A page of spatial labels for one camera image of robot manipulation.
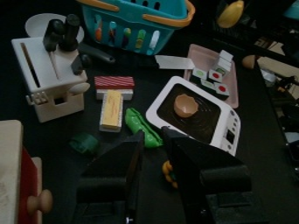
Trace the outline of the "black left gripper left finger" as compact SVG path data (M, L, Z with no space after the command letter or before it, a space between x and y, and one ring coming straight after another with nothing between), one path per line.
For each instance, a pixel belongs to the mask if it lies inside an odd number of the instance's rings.
M88 165L79 178L74 224L135 224L144 140L139 130Z

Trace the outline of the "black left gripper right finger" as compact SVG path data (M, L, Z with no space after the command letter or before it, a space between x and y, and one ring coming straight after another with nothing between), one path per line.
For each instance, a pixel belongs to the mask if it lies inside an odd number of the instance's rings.
M248 168L224 150L163 127L187 224L269 224Z

